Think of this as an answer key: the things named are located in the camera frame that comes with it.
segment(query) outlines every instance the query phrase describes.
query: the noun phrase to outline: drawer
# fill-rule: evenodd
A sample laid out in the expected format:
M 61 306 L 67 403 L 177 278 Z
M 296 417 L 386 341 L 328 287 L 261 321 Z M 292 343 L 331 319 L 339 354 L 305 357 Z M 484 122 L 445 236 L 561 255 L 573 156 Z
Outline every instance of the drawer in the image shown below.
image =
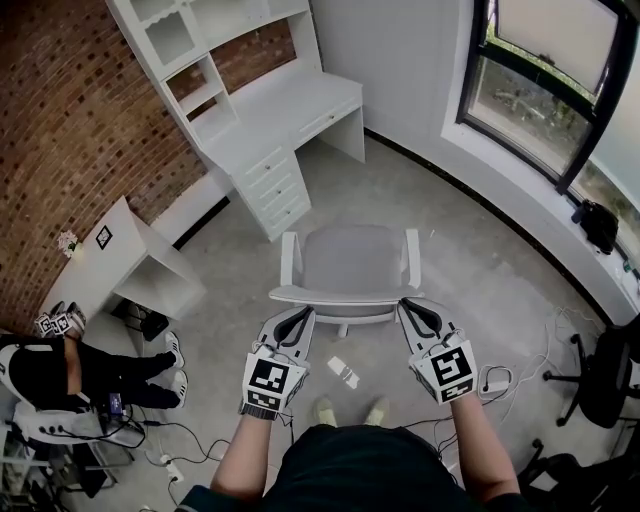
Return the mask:
M 281 185 L 285 180 L 293 180 L 293 174 L 299 172 L 298 169 L 289 165 L 288 161 L 285 161 L 283 165 L 276 165 L 270 171 L 265 171 L 253 183 L 240 183 L 238 188 L 252 203 L 260 202 L 263 196 L 268 194 L 274 187 Z
M 298 180 L 291 174 L 287 174 L 282 179 L 276 181 L 271 188 L 265 190 L 256 198 L 256 205 L 262 210 L 272 207 L 276 201 L 287 197 L 292 190 L 299 190 Z
M 332 108 L 328 112 L 325 112 L 321 116 L 316 117 L 313 121 L 296 131 L 293 141 L 294 147 L 299 147 L 305 142 L 311 140 L 333 123 L 339 121 L 344 116 L 358 108 L 360 108 L 360 101 L 358 98 L 353 97 L 340 103 L 338 106 Z
M 285 165 L 289 160 L 289 154 L 279 146 L 275 151 L 260 160 L 257 164 L 246 170 L 241 170 L 233 174 L 234 179 L 244 185 L 252 185 L 260 180 L 265 179 L 272 173 L 277 173 L 278 169 Z
M 268 228 L 275 228 L 307 204 L 309 203 L 303 196 L 295 194 L 293 198 L 289 198 L 289 201 L 279 205 L 277 211 L 266 219 L 265 224 Z
M 268 204 L 261 208 L 261 215 L 265 218 L 271 218 L 283 208 L 286 209 L 294 199 L 304 199 L 304 197 L 302 189 L 296 183 L 290 182 L 280 194 L 276 194 Z

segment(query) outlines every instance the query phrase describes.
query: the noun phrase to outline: foot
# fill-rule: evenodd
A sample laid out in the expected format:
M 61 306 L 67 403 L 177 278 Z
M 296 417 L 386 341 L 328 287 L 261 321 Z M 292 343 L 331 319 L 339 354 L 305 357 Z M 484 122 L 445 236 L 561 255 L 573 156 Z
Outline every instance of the foot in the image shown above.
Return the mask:
M 173 383 L 171 384 L 171 391 L 178 395 L 178 398 L 180 399 L 180 403 L 176 405 L 176 409 L 184 407 L 184 403 L 187 400 L 188 385 L 189 381 L 187 379 L 187 374 L 182 370 L 178 370 L 173 377 Z
M 313 405 L 313 416 L 318 425 L 331 425 L 337 427 L 336 415 L 333 413 L 333 405 L 326 396 L 318 398 Z
M 371 407 L 364 424 L 380 427 L 387 416 L 389 416 L 389 399 L 387 397 L 378 398 Z
M 182 352 L 180 352 L 180 340 L 175 333 L 169 331 L 164 335 L 164 341 L 167 345 L 167 352 L 171 352 L 176 356 L 176 362 L 173 363 L 173 367 L 182 368 L 184 366 L 184 357 L 182 357 Z

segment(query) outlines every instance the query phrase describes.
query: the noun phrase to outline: black office chair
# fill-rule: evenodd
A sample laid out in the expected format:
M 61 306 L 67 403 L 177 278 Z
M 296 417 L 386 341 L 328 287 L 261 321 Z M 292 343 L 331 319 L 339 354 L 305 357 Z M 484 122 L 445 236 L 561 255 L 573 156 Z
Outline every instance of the black office chair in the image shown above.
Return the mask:
M 627 396 L 640 398 L 638 386 L 629 387 L 632 361 L 640 362 L 640 315 L 629 324 L 610 326 L 598 339 L 596 351 L 586 357 L 579 334 L 571 337 L 578 346 L 580 375 L 565 377 L 553 375 L 550 371 L 542 374 L 547 380 L 559 380 L 578 384 L 567 414 L 558 418 L 556 424 L 563 427 L 580 405 L 585 417 L 603 428 L 612 428 L 620 418 L 620 412 Z
M 636 427 L 629 447 L 620 457 L 587 467 L 580 466 L 576 458 L 568 453 L 541 457 L 544 446 L 536 439 L 533 442 L 536 453 L 518 475 L 520 492 L 529 504 L 538 510 L 629 510 L 629 504 L 637 501 L 637 486 L 640 484 L 637 449 L 639 435 L 640 429 Z M 550 491 L 532 485 L 543 473 L 557 482 Z

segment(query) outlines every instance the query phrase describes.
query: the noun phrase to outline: cable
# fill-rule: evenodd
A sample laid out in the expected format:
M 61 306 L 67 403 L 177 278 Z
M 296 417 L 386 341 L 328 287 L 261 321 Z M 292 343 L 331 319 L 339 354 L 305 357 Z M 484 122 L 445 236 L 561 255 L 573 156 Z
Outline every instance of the cable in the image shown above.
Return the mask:
M 211 450 L 213 450 L 213 448 L 215 447 L 216 444 L 218 443 L 227 443 L 227 444 L 231 444 L 229 441 L 227 441 L 226 439 L 216 439 L 211 446 L 209 447 L 209 449 L 205 452 L 204 449 L 202 448 L 202 444 L 200 443 L 200 440 L 198 439 L 198 436 L 196 436 L 196 434 L 193 432 L 193 430 L 191 430 L 189 427 L 183 425 L 182 423 L 177 423 L 177 422 L 171 422 L 171 423 L 161 423 L 159 421 L 153 421 L 153 420 L 145 420 L 143 421 L 144 425 L 147 425 L 149 427 L 169 427 L 169 426 L 178 426 L 178 427 L 182 427 L 183 429 L 185 429 L 187 432 L 189 432 L 193 438 L 196 440 L 196 443 L 198 444 L 198 449 L 200 450 L 200 452 L 202 453 L 202 455 L 204 456 L 204 459 L 202 460 L 193 460 L 193 459 L 189 459 L 188 457 L 173 457 L 169 460 L 167 460 L 164 464 L 158 464 L 158 463 L 154 463 L 152 462 L 149 457 L 147 456 L 147 454 L 145 453 L 145 457 L 147 459 L 147 461 L 149 462 L 149 464 L 156 466 L 156 467 L 166 467 L 168 466 L 171 462 L 175 461 L 175 460 L 184 460 L 186 462 L 190 462 L 191 464 L 204 464 L 205 462 L 207 462 L 208 460 L 213 460 L 215 462 L 220 462 L 222 459 L 217 459 L 215 457 L 211 457 Z
M 178 506 L 178 502 L 176 501 L 176 499 L 173 497 L 173 494 L 171 493 L 171 484 L 173 482 L 175 482 L 178 479 L 178 477 L 173 477 L 171 480 L 169 480 L 169 485 L 167 485 L 167 491 L 169 492 L 169 496 L 171 496 L 171 501 L 173 501 L 173 504 L 177 507 Z
M 121 443 L 115 443 L 111 440 L 109 440 L 110 437 L 112 437 L 114 434 L 120 432 L 123 428 L 131 425 L 131 423 L 133 423 L 134 425 L 134 430 L 137 430 L 140 434 L 142 434 L 142 439 L 140 440 L 140 442 L 136 445 L 136 446 L 132 446 L 132 449 L 138 448 L 140 447 L 140 445 L 142 445 L 142 443 L 144 443 L 145 439 L 147 438 L 146 433 L 144 432 L 144 429 L 140 426 L 140 424 L 135 421 L 133 419 L 133 407 L 131 407 L 131 413 L 129 415 L 129 417 L 127 418 L 127 421 L 125 421 L 124 423 L 122 423 L 117 429 L 115 429 L 113 432 L 111 432 L 110 434 L 105 434 L 102 436 L 83 436 L 83 435 L 78 435 L 75 434 L 73 432 L 70 432 L 62 427 L 60 427 L 60 432 L 63 432 L 63 434 L 59 434 L 59 433 L 48 433 L 47 435 L 50 435 L 51 437 L 65 437 L 65 438 L 71 438 L 71 439 L 80 439 L 81 441 L 102 441 L 104 443 L 109 443 L 109 444 L 113 444 L 116 446 L 125 446 Z

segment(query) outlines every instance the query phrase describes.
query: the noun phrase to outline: power strip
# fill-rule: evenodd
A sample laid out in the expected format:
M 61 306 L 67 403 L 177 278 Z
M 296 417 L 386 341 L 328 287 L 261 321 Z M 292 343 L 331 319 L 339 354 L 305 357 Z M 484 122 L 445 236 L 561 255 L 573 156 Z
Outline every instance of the power strip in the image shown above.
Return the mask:
M 182 475 L 180 470 L 176 467 L 176 465 L 173 462 L 170 462 L 171 457 L 169 455 L 164 454 L 160 458 L 160 460 L 165 464 L 168 463 L 165 467 L 169 472 L 169 482 L 175 482 L 176 484 L 178 484 L 184 481 L 184 476 Z

